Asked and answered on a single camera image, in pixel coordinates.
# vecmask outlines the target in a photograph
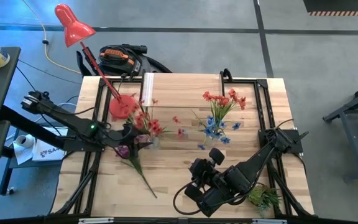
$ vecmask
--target white paper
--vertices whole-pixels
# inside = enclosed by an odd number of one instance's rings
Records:
[[[45,128],[46,130],[59,135],[54,128]],[[62,136],[67,135],[68,129],[58,129]],[[41,140],[37,141],[35,148],[33,150],[33,161],[56,161],[62,160],[63,157],[66,155],[66,152],[56,148],[55,146],[51,146],[50,144],[43,142]]]
[[[13,148],[15,151],[15,156],[17,159],[17,164],[20,165],[25,161],[28,161],[29,159],[32,158],[32,151],[35,148],[35,139],[34,139],[34,143],[31,147],[23,147],[23,146],[18,146],[17,144],[13,143]]]

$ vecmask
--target blue flower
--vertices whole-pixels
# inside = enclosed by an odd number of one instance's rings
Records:
[[[211,127],[208,127],[208,128],[206,128],[206,129],[204,130],[204,133],[205,133],[205,135],[207,135],[207,136],[212,136],[212,135],[214,134],[214,131],[212,130]]]
[[[208,126],[215,125],[215,119],[214,119],[214,117],[208,115],[208,117],[206,118],[206,123],[208,124]]]
[[[241,123],[240,123],[240,122],[237,122],[237,123],[233,124],[232,129],[233,129],[233,130],[237,130],[237,129],[240,128],[240,125],[241,125]]]
[[[219,127],[220,127],[220,128],[225,128],[225,127],[226,127],[226,125],[224,124],[224,122],[223,122],[223,121],[221,121],[221,122],[219,123]]]
[[[222,133],[221,133],[221,132],[218,132],[218,133],[216,133],[216,134],[215,134],[215,133],[212,134],[212,138],[213,138],[213,139],[219,139],[221,136],[222,136]]]
[[[221,142],[223,142],[223,144],[229,144],[230,143],[230,138],[223,137],[223,138],[221,138]]]

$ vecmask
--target green plant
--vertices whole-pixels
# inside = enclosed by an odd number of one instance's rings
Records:
[[[264,212],[272,207],[279,206],[280,196],[277,195],[277,189],[271,189],[264,184],[257,183],[258,185],[248,195],[248,200],[255,206],[258,206],[258,213],[261,217],[264,216]]]

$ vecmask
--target white cable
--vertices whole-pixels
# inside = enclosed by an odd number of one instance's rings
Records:
[[[35,11],[28,5],[28,3],[27,3],[25,0],[22,0],[22,1],[23,1],[24,4],[32,11],[32,13],[34,13],[34,15],[36,16],[36,18],[37,18],[38,21],[40,22],[40,24],[41,24],[41,26],[42,26],[42,29],[44,30],[44,40],[47,40],[47,31],[45,30],[44,24],[42,23],[40,17],[38,17],[37,13],[35,13]],[[53,64],[55,64],[55,65],[57,65],[57,66],[59,66],[59,67],[61,67],[61,68],[67,69],[67,70],[69,70],[69,71],[71,71],[71,72],[75,72],[75,73],[81,74],[81,72],[79,72],[79,71],[76,71],[76,70],[74,70],[74,69],[68,68],[68,67],[66,67],[66,66],[64,66],[64,65],[60,65],[60,64],[58,64],[57,62],[54,62],[52,59],[50,59],[49,56],[48,56],[48,53],[47,53],[47,44],[43,44],[43,45],[44,45],[45,56],[46,56],[46,58],[47,58],[50,62],[52,62]]]
[[[60,103],[60,104],[57,105],[57,106],[63,106],[63,105],[77,106],[77,105],[74,104],[74,103]],[[34,122],[36,123],[36,122],[39,121],[41,118],[42,118],[42,116],[40,116],[39,118],[37,118]],[[6,137],[5,141],[10,140],[10,139],[13,138],[14,136],[15,136],[15,134],[11,134],[10,136]]]

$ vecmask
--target wooden tabletop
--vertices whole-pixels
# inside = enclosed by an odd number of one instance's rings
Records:
[[[146,82],[150,79],[150,76],[153,76],[153,81]],[[100,77],[84,77],[76,111],[94,106],[99,79]],[[292,118],[283,79],[268,78],[267,82],[276,124]],[[172,131],[164,134],[161,138],[161,149],[140,151],[140,161],[144,174],[158,198],[154,198],[141,176],[133,168],[122,164],[120,158],[115,156],[114,151],[106,148],[99,166],[91,211],[93,217],[182,217],[183,215],[177,213],[172,206],[173,196],[180,187],[191,180],[191,174],[188,170],[191,163],[196,158],[208,158],[209,150],[197,149],[197,144],[202,144],[204,140],[204,134],[198,131],[198,121],[191,111],[193,110],[200,118],[206,118],[207,115],[210,115],[210,110],[206,108],[202,94],[206,90],[209,90],[211,94],[219,94],[219,90],[221,90],[220,76],[215,74],[148,74],[145,76],[144,85],[143,98],[152,97],[161,102],[161,104],[152,108],[154,118],[160,120],[161,126],[166,126],[167,130]],[[239,93],[239,96],[246,96],[247,106],[244,111],[233,110],[225,117],[225,121],[241,122],[241,127],[237,131],[229,128],[225,131],[226,135],[232,139],[230,144],[223,145],[219,142],[215,146],[226,156],[221,166],[217,167],[220,171],[224,171],[240,161],[248,160],[259,149],[257,131],[260,129],[254,87],[248,84],[225,84],[224,86],[226,94],[233,88]],[[175,91],[180,91],[186,97],[175,94]],[[104,89],[99,120],[103,112],[102,107],[104,106],[106,92],[107,89]],[[135,98],[139,98],[140,83],[123,83],[120,93],[137,93]],[[267,114],[262,91],[260,91],[260,95],[264,114]],[[93,112],[89,111],[80,114],[79,117],[91,118],[92,115]],[[172,121],[174,116],[177,116],[181,121],[180,125]],[[108,122],[112,124],[113,129],[122,129],[123,122],[111,122],[110,115]],[[282,129],[292,127],[292,122],[281,126]],[[178,137],[178,128],[187,131],[185,137]],[[52,212],[61,208],[77,187],[83,158],[83,152],[76,152],[63,161]],[[291,154],[283,155],[282,160],[288,188],[302,206],[308,212],[313,213],[302,163]],[[263,171],[259,182],[268,184],[266,170]],[[85,189],[81,209],[85,207],[88,187],[89,185]],[[197,210],[195,203],[183,193],[177,198],[177,206],[180,210],[186,212]],[[285,213],[283,203],[280,207],[282,212]],[[268,211],[265,216],[272,217],[273,212]],[[199,213],[192,217],[205,216]],[[211,216],[211,218],[255,217],[260,217],[257,207],[247,200],[237,206],[223,205]]]

